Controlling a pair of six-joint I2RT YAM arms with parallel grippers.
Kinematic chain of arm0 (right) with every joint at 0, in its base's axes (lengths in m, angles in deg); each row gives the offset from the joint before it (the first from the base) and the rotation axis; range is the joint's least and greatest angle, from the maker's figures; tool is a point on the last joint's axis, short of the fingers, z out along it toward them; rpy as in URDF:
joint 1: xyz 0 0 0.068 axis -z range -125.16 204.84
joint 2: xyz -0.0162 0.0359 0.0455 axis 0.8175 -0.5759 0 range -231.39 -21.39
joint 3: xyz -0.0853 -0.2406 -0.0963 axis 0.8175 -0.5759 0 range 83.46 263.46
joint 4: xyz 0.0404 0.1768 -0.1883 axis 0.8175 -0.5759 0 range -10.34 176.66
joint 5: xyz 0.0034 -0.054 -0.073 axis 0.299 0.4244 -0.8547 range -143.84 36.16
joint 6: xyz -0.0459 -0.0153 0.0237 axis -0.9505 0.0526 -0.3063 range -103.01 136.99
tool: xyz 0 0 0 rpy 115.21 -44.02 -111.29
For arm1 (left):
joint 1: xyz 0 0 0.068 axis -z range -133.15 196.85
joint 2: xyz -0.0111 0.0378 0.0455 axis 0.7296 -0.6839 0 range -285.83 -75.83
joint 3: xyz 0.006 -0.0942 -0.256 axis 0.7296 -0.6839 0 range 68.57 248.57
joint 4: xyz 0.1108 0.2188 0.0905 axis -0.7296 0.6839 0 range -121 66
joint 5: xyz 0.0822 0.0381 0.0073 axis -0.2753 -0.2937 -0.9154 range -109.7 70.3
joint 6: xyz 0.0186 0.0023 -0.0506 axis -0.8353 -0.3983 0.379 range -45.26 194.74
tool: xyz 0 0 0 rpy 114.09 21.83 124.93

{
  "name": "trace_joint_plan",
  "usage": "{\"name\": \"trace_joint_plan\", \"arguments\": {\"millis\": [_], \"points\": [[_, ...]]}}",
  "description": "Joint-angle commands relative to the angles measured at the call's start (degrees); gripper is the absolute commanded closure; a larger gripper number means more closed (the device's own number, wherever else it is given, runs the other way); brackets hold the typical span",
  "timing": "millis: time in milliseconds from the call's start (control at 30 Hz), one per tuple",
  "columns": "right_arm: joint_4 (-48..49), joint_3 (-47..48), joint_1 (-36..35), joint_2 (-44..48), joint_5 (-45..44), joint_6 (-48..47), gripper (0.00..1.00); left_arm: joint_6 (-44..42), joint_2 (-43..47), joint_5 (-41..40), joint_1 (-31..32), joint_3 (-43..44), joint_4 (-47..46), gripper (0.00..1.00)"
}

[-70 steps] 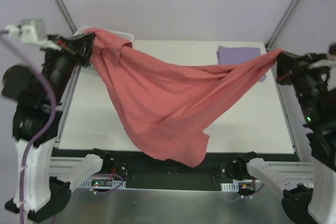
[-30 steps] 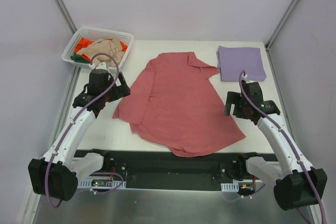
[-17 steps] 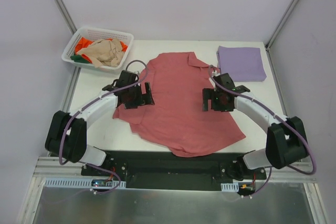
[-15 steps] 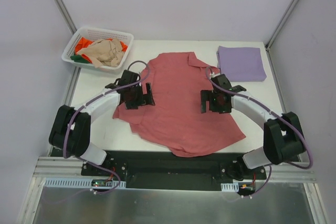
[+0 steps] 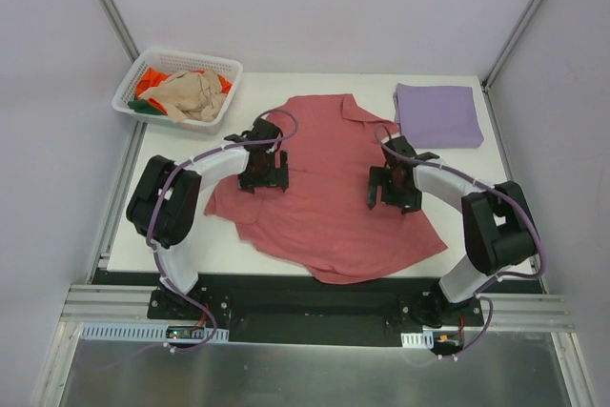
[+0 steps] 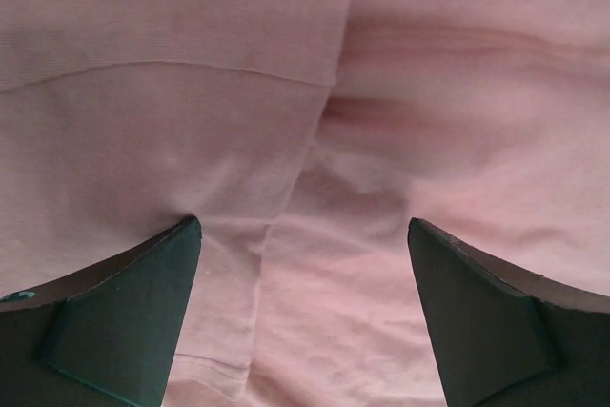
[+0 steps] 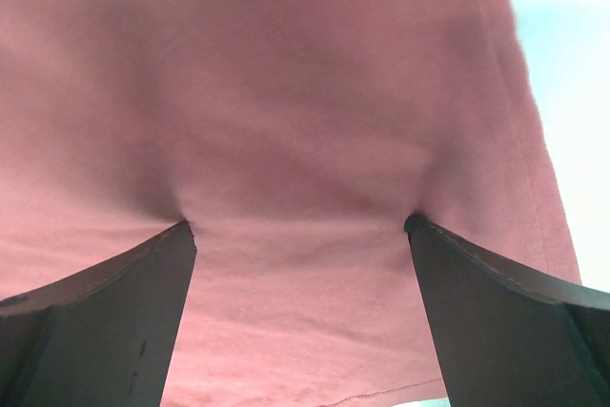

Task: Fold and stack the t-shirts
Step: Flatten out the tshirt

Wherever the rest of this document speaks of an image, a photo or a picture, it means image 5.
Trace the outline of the red polo shirt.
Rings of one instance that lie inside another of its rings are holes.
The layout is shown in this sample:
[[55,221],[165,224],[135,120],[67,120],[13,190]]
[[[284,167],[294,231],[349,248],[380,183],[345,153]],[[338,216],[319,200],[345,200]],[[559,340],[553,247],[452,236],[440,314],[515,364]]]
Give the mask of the red polo shirt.
[[294,96],[269,115],[283,130],[289,187],[239,190],[219,182],[204,213],[232,221],[258,251],[303,265],[317,280],[350,284],[406,269],[447,246],[424,212],[367,206],[369,170],[383,163],[382,118],[350,94]]

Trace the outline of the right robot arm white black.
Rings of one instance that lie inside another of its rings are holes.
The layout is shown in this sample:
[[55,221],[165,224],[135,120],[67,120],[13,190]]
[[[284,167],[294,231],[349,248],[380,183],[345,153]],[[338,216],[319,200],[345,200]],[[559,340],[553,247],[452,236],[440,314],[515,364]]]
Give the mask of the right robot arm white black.
[[451,325],[461,317],[462,304],[506,276],[536,277],[510,270],[542,256],[539,233],[519,184],[487,184],[446,165],[434,153],[416,153],[403,136],[378,143],[385,163],[370,169],[369,208],[382,202],[403,214],[415,213],[429,194],[461,214],[465,255],[426,296],[435,323]]

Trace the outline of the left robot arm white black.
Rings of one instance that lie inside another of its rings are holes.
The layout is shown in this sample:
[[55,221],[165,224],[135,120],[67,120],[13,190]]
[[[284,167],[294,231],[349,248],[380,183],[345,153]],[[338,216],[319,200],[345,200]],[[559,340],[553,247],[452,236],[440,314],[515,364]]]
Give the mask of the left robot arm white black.
[[245,193],[287,190],[288,154],[281,149],[285,138],[276,124],[258,117],[247,131],[228,135],[218,146],[181,163],[161,155],[148,161],[126,217],[152,251],[162,284],[173,292],[168,307],[179,319],[193,319],[201,309],[202,299],[192,291],[198,272],[187,243],[199,194],[229,177]]

